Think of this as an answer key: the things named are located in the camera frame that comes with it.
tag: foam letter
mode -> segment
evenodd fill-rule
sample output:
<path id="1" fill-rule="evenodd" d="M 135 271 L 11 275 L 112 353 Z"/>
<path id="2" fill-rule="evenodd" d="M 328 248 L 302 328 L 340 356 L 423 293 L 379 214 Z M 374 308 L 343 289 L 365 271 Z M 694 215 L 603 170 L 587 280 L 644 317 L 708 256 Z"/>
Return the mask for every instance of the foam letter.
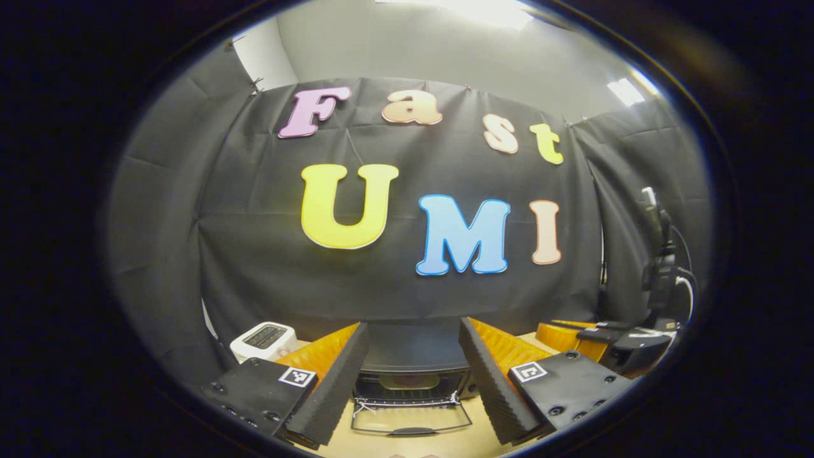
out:
<path id="1" fill-rule="evenodd" d="M 554 151 L 554 142 L 559 143 L 559 135 L 552 132 L 548 124 L 537 124 L 528 129 L 537 134 L 537 149 L 543 159 L 552 164 L 562 164 L 562 154 Z"/>
<path id="2" fill-rule="evenodd" d="M 550 200 L 535 200 L 528 205 L 537 216 L 537 251 L 535 264 L 554 264 L 562 255 L 557 249 L 557 212 L 559 205 Z"/>
<path id="3" fill-rule="evenodd" d="M 297 98 L 297 105 L 288 118 L 288 125 L 280 129 L 278 137 L 286 139 L 288 137 L 307 137 L 317 132 L 317 127 L 312 124 L 313 115 L 319 115 L 319 120 L 328 119 L 334 112 L 336 99 L 347 100 L 351 96 L 351 88 L 328 87 L 326 89 L 301 90 L 294 94 Z M 319 103 L 322 97 L 327 99 Z"/>
<path id="4" fill-rule="evenodd" d="M 444 115 L 438 112 L 435 96 L 423 90 L 399 90 L 387 96 L 388 103 L 382 109 L 382 117 L 390 122 L 436 124 Z"/>
<path id="5" fill-rule="evenodd" d="M 461 210 L 450 196 L 429 195 L 418 200 L 427 212 L 427 247 L 424 260 L 415 271 L 420 275 L 443 275 L 449 270 L 444 246 L 449 249 L 455 269 L 463 272 L 479 248 L 472 270 L 496 274 L 509 266 L 503 258 L 505 219 L 511 208 L 502 200 L 484 200 L 472 224 L 466 227 Z"/>
<path id="6" fill-rule="evenodd" d="M 344 226 L 334 220 L 334 198 L 339 180 L 347 173 L 347 169 L 336 164 L 310 165 L 303 169 L 303 231 L 315 244 L 326 248 L 357 249 L 375 242 L 387 222 L 390 182 L 399 176 L 399 170 L 392 165 L 360 167 L 359 176 L 367 182 L 365 210 L 358 223 Z"/>
<path id="7" fill-rule="evenodd" d="M 519 145 L 517 139 L 512 135 L 514 126 L 508 119 L 490 113 L 484 116 L 484 126 L 486 127 L 484 132 L 486 143 L 489 143 L 492 149 L 509 154 L 517 152 Z"/>

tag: black curtain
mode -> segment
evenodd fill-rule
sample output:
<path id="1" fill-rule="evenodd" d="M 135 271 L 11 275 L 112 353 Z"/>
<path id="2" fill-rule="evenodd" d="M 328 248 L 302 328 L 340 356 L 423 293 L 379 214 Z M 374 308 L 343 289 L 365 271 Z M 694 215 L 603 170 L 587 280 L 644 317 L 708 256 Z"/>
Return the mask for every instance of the black curtain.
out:
<path id="1" fill-rule="evenodd" d="M 280 139 L 299 90 L 349 86 L 315 135 Z M 382 119 L 387 96 L 424 90 L 444 119 L 433 126 Z M 515 128 L 519 151 L 485 142 L 483 116 Z M 561 165 L 545 161 L 529 126 L 558 133 Z M 341 164 L 337 222 L 361 218 L 366 164 L 398 167 L 387 227 L 358 250 L 314 244 L 300 225 L 302 169 Z M 109 258 L 123 306 L 147 348 L 184 381 L 202 383 L 234 364 L 229 342 L 260 321 L 319 338 L 366 319 L 433 324 L 471 315 L 507 332 L 543 319 L 642 319 L 641 268 L 652 253 L 640 189 L 652 186 L 703 279 L 711 200 L 692 133 L 658 101 L 574 126 L 561 116 L 463 86 L 396 78 L 314 81 L 252 95 L 234 51 L 219 48 L 155 101 L 117 170 Z M 418 199 L 454 197 L 467 223 L 482 201 L 511 206 L 500 274 L 421 277 L 427 220 Z M 534 200 L 559 205 L 562 259 L 538 266 Z M 598 301 L 604 235 L 607 301 Z M 680 248 L 680 262 L 687 266 Z M 217 332 L 206 329 L 201 298 Z"/>

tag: ceiling light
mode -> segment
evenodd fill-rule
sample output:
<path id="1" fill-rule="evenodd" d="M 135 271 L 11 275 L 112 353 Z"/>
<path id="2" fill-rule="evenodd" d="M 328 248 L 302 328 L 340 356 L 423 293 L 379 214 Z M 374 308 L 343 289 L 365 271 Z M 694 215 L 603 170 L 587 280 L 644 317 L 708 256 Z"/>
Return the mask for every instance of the ceiling light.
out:
<path id="1" fill-rule="evenodd" d="M 644 86 L 645 89 L 647 89 L 652 95 L 656 95 L 659 93 L 659 90 L 656 89 L 656 86 L 654 86 L 652 82 L 650 82 L 650 79 L 642 75 L 638 70 L 633 70 L 632 75 L 634 78 L 636 78 L 636 81 L 639 81 L 639 83 L 642 86 Z"/>
<path id="2" fill-rule="evenodd" d="M 520 30 L 532 17 L 522 11 L 526 5 L 516 0 L 375 0 L 376 3 L 412 3 L 440 7 L 471 20 Z"/>
<path id="3" fill-rule="evenodd" d="M 627 78 L 622 78 L 608 84 L 608 89 L 612 90 L 616 97 L 624 103 L 626 107 L 634 103 L 644 102 L 645 98 L 641 96 L 638 90 L 633 87 L 633 84 Z"/>

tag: letter u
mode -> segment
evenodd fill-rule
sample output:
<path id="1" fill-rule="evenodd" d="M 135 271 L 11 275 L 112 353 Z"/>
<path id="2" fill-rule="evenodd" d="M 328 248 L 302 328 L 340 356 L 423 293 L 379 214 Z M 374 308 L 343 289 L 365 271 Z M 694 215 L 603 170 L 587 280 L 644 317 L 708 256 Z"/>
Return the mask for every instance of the letter u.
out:
<path id="1" fill-rule="evenodd" d="M 336 187 L 346 174 L 348 170 L 336 164 L 310 165 L 302 172 L 305 180 L 303 231 L 315 244 L 326 248 L 359 249 L 382 235 L 387 223 L 390 182 L 399 176 L 399 170 L 384 164 L 359 168 L 359 176 L 367 182 L 365 209 L 361 220 L 352 226 L 339 224 L 334 219 Z"/>

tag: letter m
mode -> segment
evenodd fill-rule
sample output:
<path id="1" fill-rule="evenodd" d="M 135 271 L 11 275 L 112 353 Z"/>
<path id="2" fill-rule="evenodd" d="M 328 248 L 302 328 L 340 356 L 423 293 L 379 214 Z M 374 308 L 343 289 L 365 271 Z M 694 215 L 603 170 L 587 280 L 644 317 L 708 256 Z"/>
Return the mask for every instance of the letter m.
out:
<path id="1" fill-rule="evenodd" d="M 511 211 L 509 204 L 502 200 L 484 200 L 469 227 L 450 196 L 424 196 L 418 200 L 418 206 L 427 212 L 427 248 L 424 260 L 415 267 L 419 275 L 443 275 L 449 271 L 444 247 L 449 250 L 458 272 L 466 270 L 478 248 L 473 271 L 496 274 L 506 270 L 503 240 L 506 215 Z"/>

